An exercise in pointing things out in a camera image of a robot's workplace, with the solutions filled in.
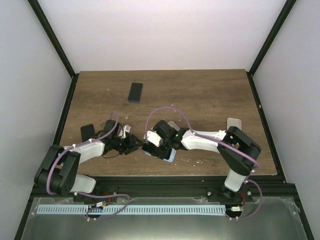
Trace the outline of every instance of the black metal frame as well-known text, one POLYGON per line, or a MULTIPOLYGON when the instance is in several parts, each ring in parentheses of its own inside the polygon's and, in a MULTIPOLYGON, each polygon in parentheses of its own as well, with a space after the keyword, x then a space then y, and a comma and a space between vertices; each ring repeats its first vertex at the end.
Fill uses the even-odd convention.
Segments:
MULTIPOLYGON (((61 61, 63 62, 66 70, 70 74, 71 83, 69 91, 66 97, 66 101, 62 110, 60 121, 54 136, 53 144, 59 144, 63 129, 68 116, 70 104, 76 89, 79 74, 75 73, 62 46, 60 45, 53 29, 51 28, 48 19, 46 18, 40 4, 37 0, 28 0, 36 16, 39 19, 42 27, 48 35, 52 45, 58 53, 61 61)), ((251 69, 247 72, 248 81, 251 86, 252 94, 254 96, 255 103, 261 118, 261 122, 265 131, 265 135, 271 150, 272 158, 277 170, 277 175, 254 175, 250 179, 255 180, 262 189, 264 196, 270 197, 293 197, 296 205, 300 208, 300 218, 304 226, 304 230, 308 239, 314 239, 308 220, 306 218, 304 209, 300 202, 300 198, 297 189, 294 184, 286 183, 286 177, 282 169, 282 165, 277 154, 275 143, 273 141, 268 122, 262 108, 258 92, 253 80, 253 76, 261 64, 264 56, 274 41, 277 33, 281 29, 281 26, 285 22, 288 14, 293 8, 296 0, 287 0, 284 4, 278 18, 276 19, 268 37, 266 38, 260 52, 258 53, 251 69)), ((214 186, 221 186, 225 180, 225 176, 106 176, 95 177, 97 180, 97 186, 95 193, 99 194, 104 192, 117 192, 118 194, 130 194, 134 197, 201 197, 206 196, 208 189, 214 186)), ((259 196, 259 192, 256 188, 251 187, 250 191, 252 196, 259 196)), ((46 193, 45 189, 34 186, 27 202, 25 212, 23 214, 20 226, 16 233, 15 239, 20 239, 29 216, 30 208, 34 198, 38 197, 52 197, 46 193)))

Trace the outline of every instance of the black corner post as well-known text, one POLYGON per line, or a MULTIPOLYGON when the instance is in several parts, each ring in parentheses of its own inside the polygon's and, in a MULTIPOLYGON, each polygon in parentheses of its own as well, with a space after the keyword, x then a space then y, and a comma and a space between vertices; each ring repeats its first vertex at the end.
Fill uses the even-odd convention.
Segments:
POLYGON ((64 106, 62 109, 62 114, 60 116, 59 124, 58 124, 58 127, 57 127, 55 135, 54 135, 54 139, 53 139, 53 143, 52 143, 53 145, 59 145, 59 143, 60 143, 62 133, 65 128, 65 124, 66 124, 69 108, 71 105, 71 101, 72 101, 72 98, 74 96, 74 92, 76 89, 78 77, 79 77, 79 73, 77 73, 71 80, 70 87, 69 87, 68 93, 66 95, 66 99, 65 99, 64 106))
POLYGON ((31 8, 33 9, 35 15, 37 16, 39 22, 41 23, 45 33, 47 34, 48 38, 50 39, 54 49, 58 53, 63 65, 65 66, 67 72, 69 73, 71 78, 74 78, 76 76, 76 73, 74 69, 72 68, 62 46, 60 45, 53 29, 50 26, 50 23, 42 10, 38 0, 28 0, 31 8))
POLYGON ((291 9, 294 7, 297 0, 286 0, 278 18, 276 19, 273 27, 271 28, 271 31, 264 41, 264 44, 262 45, 262 48, 258 55, 256 56, 252 67, 250 68, 249 75, 253 76, 255 75, 259 65, 261 64, 262 60, 264 59, 265 55, 267 54, 271 44, 275 40, 278 32, 280 31, 282 25, 284 24, 285 20, 287 19, 291 9))
POLYGON ((254 81, 252 75, 250 75, 249 72, 247 72, 246 74, 247 74, 247 77, 248 77, 248 80, 249 80, 249 84, 250 84, 250 87, 251 87, 251 90, 252 90, 254 101, 255 101, 256 107, 258 109, 259 115, 260 115, 260 119, 261 119, 261 123, 262 123, 263 129, 264 129, 266 140, 268 142, 268 145, 269 145, 269 148, 270 148, 270 152, 271 152, 271 155, 272 155, 272 159, 273 159, 273 162, 274 162, 274 165, 275 165, 275 169, 276 169, 276 172, 277 172, 277 175, 275 175, 273 177, 280 177, 281 181, 283 181, 283 183, 286 183, 287 182, 286 175, 285 175, 285 172, 284 172, 284 170, 282 168, 282 165, 281 165, 281 162, 280 162, 280 159, 279 159, 279 155, 277 153, 276 145, 275 145, 275 142, 273 140, 273 137, 272 137, 272 134, 271 134, 268 122, 267 122, 267 118, 266 118, 264 109, 263 109, 263 107, 261 105, 261 101, 260 101, 260 98, 259 98, 259 95, 258 95, 258 92, 257 92, 257 89, 256 89, 255 81, 254 81))

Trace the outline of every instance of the blue smartphone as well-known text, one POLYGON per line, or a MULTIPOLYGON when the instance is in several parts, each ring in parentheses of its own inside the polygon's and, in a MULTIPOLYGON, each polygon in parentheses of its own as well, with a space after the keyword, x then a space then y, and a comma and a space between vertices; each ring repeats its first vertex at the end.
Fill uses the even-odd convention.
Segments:
POLYGON ((131 89, 128 97, 129 102, 136 102, 136 103, 140 102, 143 86, 144 85, 142 83, 137 83, 137 82, 133 82, 131 84, 131 89))

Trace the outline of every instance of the black smartphone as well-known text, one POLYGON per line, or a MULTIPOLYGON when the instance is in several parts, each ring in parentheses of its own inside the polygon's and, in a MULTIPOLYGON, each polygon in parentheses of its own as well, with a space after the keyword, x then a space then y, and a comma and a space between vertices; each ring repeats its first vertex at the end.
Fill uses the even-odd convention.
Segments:
POLYGON ((93 124, 80 127, 82 142, 88 141, 96 136, 95 127, 93 124))
POLYGON ((131 89, 128 97, 129 102, 136 102, 136 103, 140 102, 143 86, 144 85, 142 83, 137 83, 137 82, 133 82, 131 84, 131 89))

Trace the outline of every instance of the wooden tabletop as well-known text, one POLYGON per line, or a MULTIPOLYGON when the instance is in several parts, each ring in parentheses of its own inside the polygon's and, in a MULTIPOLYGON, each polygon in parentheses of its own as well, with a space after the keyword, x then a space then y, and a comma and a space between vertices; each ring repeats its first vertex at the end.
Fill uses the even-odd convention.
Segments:
MULTIPOLYGON (((79 75, 60 145, 81 142, 80 127, 93 124, 102 130, 112 110, 121 124, 142 139, 148 115, 169 106, 181 110, 197 131, 225 130, 227 118, 242 121, 242 130, 257 142, 262 152, 256 174, 274 175, 276 168, 245 70, 153 70, 83 71, 79 75), (131 83, 143 83, 141 101, 128 102, 131 83)), ((185 120, 171 109, 156 112, 148 129, 159 120, 185 120)), ((114 150, 106 157, 114 156, 114 150)), ((229 167, 220 154, 205 150, 178 150, 173 162, 145 155, 140 149, 105 159, 96 157, 79 166, 79 173, 92 176, 226 175, 229 167)))

